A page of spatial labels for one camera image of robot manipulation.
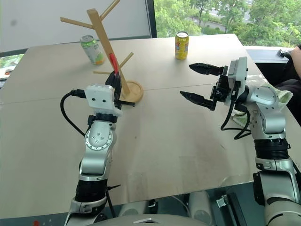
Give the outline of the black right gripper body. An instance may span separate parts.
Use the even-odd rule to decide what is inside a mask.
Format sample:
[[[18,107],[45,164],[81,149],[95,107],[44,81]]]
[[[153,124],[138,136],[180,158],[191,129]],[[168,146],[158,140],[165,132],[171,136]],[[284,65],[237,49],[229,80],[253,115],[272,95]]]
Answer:
[[[212,88],[210,98],[215,102],[225,102],[228,96],[231,94],[231,88],[229,86],[228,76],[227,76],[228,66],[214,67],[212,70],[212,75],[218,76],[218,81]]]

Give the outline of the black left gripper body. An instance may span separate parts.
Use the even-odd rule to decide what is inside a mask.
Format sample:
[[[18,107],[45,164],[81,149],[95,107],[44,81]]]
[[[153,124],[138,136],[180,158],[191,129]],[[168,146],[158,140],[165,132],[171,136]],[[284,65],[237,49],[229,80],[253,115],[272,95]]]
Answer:
[[[120,100],[120,99],[115,100],[114,101],[114,105],[119,110],[121,110],[121,108],[122,108],[123,105],[128,105],[128,106],[135,107],[135,103],[134,102],[124,101],[124,100]]]

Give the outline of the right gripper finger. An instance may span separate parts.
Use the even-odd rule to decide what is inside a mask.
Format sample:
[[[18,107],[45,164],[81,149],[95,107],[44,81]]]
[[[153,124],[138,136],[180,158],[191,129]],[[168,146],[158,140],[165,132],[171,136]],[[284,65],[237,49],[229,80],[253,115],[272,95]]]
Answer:
[[[211,75],[215,75],[215,76],[221,75],[224,70],[224,67],[217,67],[214,65],[204,64],[204,63],[190,64],[189,68],[199,74],[204,74],[204,75],[211,74]]]
[[[205,99],[203,96],[195,94],[195,93],[190,93],[190,92],[185,92],[185,91],[180,91],[180,94],[187,99],[188,101],[200,105],[203,107],[208,108],[210,111],[215,110],[216,102],[212,100]]]

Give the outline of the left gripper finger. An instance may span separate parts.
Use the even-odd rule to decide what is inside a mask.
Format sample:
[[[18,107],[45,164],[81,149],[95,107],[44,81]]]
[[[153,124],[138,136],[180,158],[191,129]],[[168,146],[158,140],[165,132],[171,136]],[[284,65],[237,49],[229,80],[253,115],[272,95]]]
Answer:
[[[118,101],[122,90],[122,83],[119,72],[114,75],[114,98]]]
[[[116,91],[116,75],[115,75],[115,71],[112,71],[109,75],[109,77],[107,78],[106,85],[112,86],[113,87],[113,93],[115,93]]]

